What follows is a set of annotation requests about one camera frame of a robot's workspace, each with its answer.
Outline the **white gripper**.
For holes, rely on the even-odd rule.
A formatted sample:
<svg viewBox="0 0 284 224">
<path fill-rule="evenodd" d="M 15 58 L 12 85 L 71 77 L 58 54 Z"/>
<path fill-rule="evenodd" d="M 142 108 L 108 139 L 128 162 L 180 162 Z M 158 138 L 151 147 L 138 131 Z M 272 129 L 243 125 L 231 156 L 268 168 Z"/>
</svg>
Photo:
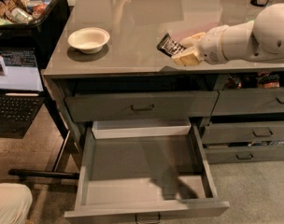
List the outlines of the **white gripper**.
<svg viewBox="0 0 284 224">
<path fill-rule="evenodd" d="M 227 28 L 228 25 L 222 25 L 206 33 L 201 32 L 183 38 L 180 44 L 187 49 L 172 56 L 173 62 L 176 65 L 193 66 L 198 65 L 204 58 L 209 64 L 226 63 L 222 50 L 222 37 Z"/>
</svg>

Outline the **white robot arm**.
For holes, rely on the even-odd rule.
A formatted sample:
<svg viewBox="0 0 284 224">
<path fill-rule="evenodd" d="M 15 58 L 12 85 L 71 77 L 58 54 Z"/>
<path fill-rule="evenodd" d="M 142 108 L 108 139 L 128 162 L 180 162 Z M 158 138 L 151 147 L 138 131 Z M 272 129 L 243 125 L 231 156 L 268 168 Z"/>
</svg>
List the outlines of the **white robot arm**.
<svg viewBox="0 0 284 224">
<path fill-rule="evenodd" d="M 177 65 L 269 62 L 284 59 L 284 4 L 263 9 L 253 21 L 222 25 L 182 39 L 184 47 L 172 60 Z"/>
</svg>

